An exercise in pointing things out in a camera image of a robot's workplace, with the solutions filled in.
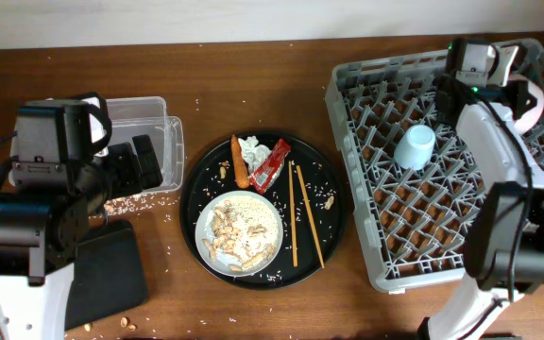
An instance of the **dish rack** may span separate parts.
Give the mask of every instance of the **dish rack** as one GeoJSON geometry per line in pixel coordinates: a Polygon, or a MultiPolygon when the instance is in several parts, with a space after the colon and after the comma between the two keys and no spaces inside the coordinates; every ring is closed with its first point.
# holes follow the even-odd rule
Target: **dish rack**
{"type": "MultiPolygon", "coordinates": [[[[544,49],[532,39],[515,71],[544,91],[544,49]]],[[[467,146],[435,122],[436,78],[447,51],[353,62],[332,71],[325,101],[337,149],[347,167],[354,219],[371,284],[401,293],[460,280],[468,229],[484,205],[484,184],[467,146]],[[434,129],[432,160],[404,170],[393,151],[415,124],[434,129]]],[[[544,170],[544,113],[522,136],[544,170]]]]}

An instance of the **carrot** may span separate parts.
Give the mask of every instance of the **carrot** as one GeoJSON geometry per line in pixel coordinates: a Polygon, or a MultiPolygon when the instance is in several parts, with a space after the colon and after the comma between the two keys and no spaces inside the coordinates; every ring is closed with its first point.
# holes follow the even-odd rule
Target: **carrot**
{"type": "Polygon", "coordinates": [[[247,178],[247,167],[243,156],[241,156],[241,145],[238,144],[238,138],[232,135],[230,140],[230,149],[232,150],[232,163],[234,163],[234,176],[236,177],[236,185],[241,189],[249,187],[249,179],[247,178]]]}

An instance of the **pair of chopsticks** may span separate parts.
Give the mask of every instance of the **pair of chopsticks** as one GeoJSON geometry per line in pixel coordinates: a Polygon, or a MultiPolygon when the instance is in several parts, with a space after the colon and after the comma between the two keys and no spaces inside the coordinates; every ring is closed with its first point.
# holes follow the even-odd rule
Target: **pair of chopsticks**
{"type": "MultiPolygon", "coordinates": [[[[322,260],[322,252],[320,251],[320,244],[318,243],[318,234],[316,233],[316,225],[314,218],[312,217],[312,211],[310,210],[310,200],[308,199],[308,193],[306,192],[306,186],[303,184],[303,176],[301,175],[301,168],[297,166],[297,176],[299,177],[299,184],[301,185],[301,192],[303,193],[303,200],[306,202],[306,211],[308,212],[308,219],[310,220],[310,227],[312,228],[312,235],[314,236],[314,243],[316,244],[316,251],[318,252],[318,260],[320,260],[320,266],[324,269],[325,262],[322,260]]],[[[293,238],[293,267],[298,266],[298,239],[295,235],[295,200],[293,199],[293,167],[289,161],[289,192],[291,195],[291,236],[293,238]]]]}

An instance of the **white cup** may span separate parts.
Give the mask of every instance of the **white cup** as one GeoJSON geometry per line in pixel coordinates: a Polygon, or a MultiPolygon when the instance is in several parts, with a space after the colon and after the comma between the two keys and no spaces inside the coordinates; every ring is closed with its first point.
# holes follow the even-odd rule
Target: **white cup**
{"type": "Polygon", "coordinates": [[[394,160],[404,169],[421,170],[432,158],[434,143],[435,133],[430,127],[415,125],[398,142],[394,160]]]}

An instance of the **white napkin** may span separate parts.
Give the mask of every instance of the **white napkin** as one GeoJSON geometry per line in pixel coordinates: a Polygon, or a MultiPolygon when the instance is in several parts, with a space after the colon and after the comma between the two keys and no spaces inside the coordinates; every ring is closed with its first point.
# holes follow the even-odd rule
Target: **white napkin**
{"type": "Polygon", "coordinates": [[[272,153],[267,146],[258,145],[255,136],[247,137],[246,140],[239,138],[238,144],[241,146],[241,156],[248,164],[249,174],[253,174],[272,153]]]}

